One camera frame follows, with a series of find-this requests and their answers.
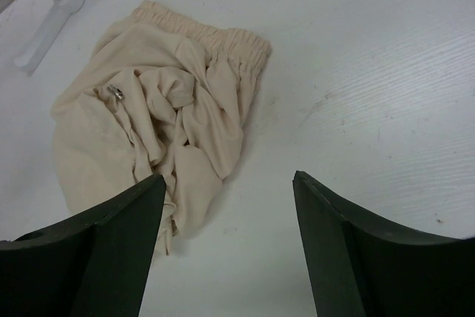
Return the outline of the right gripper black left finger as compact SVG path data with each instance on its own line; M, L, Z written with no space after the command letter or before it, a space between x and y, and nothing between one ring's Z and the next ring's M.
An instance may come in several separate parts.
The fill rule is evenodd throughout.
M51 226L1 242L2 316L138 316L163 213L153 174Z

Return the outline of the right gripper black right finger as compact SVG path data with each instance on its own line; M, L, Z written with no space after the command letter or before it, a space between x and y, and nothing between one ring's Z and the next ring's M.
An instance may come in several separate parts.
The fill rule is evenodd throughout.
M298 171L295 207L319 316L472 316L474 240L379 216Z

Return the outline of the beige trousers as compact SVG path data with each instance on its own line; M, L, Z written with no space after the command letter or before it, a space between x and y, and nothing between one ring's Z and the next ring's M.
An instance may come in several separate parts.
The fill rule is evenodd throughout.
M74 214L148 176L166 194L155 251L204 224L240 159L243 127L271 53L240 28L143 1L98 40L51 108L59 185Z

